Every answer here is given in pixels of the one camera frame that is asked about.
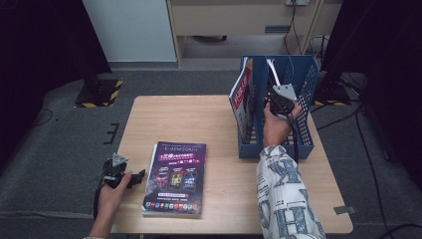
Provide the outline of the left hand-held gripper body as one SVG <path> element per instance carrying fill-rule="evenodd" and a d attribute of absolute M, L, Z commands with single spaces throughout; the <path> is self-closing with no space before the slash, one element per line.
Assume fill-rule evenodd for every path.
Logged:
<path fill-rule="evenodd" d="M 104 182 L 111 188 L 116 188 L 124 177 L 124 171 L 128 158 L 121 156 L 117 153 L 113 153 L 111 158 L 108 158 L 103 165 L 102 177 Z"/>

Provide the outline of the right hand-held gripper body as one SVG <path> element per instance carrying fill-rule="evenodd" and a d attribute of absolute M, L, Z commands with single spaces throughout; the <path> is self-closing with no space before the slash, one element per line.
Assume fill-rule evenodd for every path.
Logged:
<path fill-rule="evenodd" d="M 292 84 L 272 86 L 268 91 L 270 111 L 276 117 L 290 114 L 295 107 L 297 99 Z"/>

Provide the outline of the blue plastic file rack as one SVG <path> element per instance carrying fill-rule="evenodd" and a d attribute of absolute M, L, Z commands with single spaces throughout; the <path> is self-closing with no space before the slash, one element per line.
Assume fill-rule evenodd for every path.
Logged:
<path fill-rule="evenodd" d="M 294 120 L 294 133 L 283 141 L 289 156 L 305 159 L 314 148 L 308 127 L 309 107 L 314 101 L 319 68 L 310 55 L 258 55 L 244 56 L 253 59 L 253 128 L 249 143 L 243 143 L 238 130 L 238 151 L 241 158 L 257 158 L 263 148 L 264 108 L 268 102 L 269 67 L 268 59 L 274 64 L 281 85 L 292 84 L 302 110 Z"/>

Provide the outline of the black and red magazine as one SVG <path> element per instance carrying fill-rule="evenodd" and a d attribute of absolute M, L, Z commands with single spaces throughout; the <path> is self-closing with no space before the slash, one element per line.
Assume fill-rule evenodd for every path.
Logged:
<path fill-rule="evenodd" d="M 252 137 L 253 95 L 253 59 L 243 57 L 240 75 L 229 94 L 229 102 L 243 143 L 249 143 Z"/>

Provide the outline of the person's right hand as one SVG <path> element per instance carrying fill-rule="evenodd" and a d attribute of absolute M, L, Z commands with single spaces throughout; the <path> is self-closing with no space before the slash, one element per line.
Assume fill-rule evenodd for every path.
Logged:
<path fill-rule="evenodd" d="M 280 145 L 293 131 L 287 119 L 281 119 L 271 113 L 270 105 L 264 109 L 265 124 L 263 128 L 263 146 Z"/>

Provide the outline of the person's left hand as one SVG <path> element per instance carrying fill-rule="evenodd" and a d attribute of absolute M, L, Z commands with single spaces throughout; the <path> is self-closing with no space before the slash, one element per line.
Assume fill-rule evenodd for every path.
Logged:
<path fill-rule="evenodd" d="M 112 217 L 118 210 L 126 187 L 131 180 L 131 171 L 127 172 L 116 188 L 103 183 L 98 200 L 98 217 Z"/>

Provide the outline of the striped black stand base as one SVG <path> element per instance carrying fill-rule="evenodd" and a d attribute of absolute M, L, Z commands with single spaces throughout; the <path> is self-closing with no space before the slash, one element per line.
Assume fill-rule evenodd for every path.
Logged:
<path fill-rule="evenodd" d="M 314 93 L 315 106 L 349 106 L 351 99 L 340 78 L 327 78 L 320 72 Z"/>
<path fill-rule="evenodd" d="M 121 88 L 119 79 L 88 79 L 78 94 L 75 105 L 78 108 L 95 108 L 111 106 Z"/>

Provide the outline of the black curtain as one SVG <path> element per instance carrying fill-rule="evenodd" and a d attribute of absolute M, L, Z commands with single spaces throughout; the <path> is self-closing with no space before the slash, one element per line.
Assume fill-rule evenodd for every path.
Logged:
<path fill-rule="evenodd" d="M 110 68 L 83 0 L 0 0 L 0 172 L 47 92 Z"/>
<path fill-rule="evenodd" d="M 422 0 L 343 0 L 322 69 L 326 92 L 343 72 L 367 77 L 363 99 L 389 157 L 422 187 Z"/>

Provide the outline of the grey tape piece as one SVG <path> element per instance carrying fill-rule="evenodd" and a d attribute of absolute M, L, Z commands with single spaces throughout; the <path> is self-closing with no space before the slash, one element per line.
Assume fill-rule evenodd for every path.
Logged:
<path fill-rule="evenodd" d="M 356 213 L 356 209 L 353 206 L 346 206 L 346 205 L 334 207 L 333 210 L 337 215 Z"/>

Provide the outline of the white cabinet panel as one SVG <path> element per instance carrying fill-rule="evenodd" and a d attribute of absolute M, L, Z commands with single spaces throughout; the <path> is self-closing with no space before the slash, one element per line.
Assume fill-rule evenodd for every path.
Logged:
<path fill-rule="evenodd" d="M 83 0 L 113 63 L 175 62 L 166 0 Z"/>

